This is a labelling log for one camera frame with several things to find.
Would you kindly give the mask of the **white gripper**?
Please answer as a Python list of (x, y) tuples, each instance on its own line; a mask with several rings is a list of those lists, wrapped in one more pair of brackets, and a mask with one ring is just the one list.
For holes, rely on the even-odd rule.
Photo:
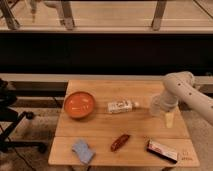
[(159, 117), (165, 113), (165, 111), (160, 106), (160, 96), (154, 96), (150, 103), (149, 112), (154, 117)]

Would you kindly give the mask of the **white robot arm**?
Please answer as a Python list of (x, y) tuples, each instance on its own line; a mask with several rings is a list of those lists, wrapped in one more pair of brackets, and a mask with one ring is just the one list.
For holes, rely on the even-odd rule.
[(150, 103), (150, 114), (172, 112), (182, 100), (213, 126), (213, 99), (194, 88), (195, 77), (191, 72), (166, 74), (162, 79), (163, 91), (154, 96)]

